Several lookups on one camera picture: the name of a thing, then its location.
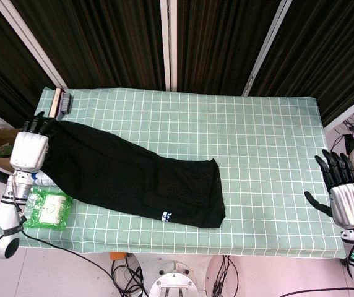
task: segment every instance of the white tile floor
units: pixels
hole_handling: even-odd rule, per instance
[[[0,183],[0,198],[4,185]],[[110,269],[108,254],[86,254]],[[239,271],[239,297],[278,297],[308,288],[354,286],[338,259],[295,259],[282,257],[233,257]],[[211,292],[220,258],[214,258],[207,271]],[[230,270],[224,297],[233,296],[236,277]],[[0,260],[0,297],[117,296],[107,276],[96,267],[54,249],[20,248],[8,260]],[[354,296],[354,291],[306,293],[300,297]]]

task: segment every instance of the black pants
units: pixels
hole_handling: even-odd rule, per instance
[[[71,197],[133,215],[202,228],[225,217],[218,165],[163,158],[122,138],[60,121],[42,170]]]

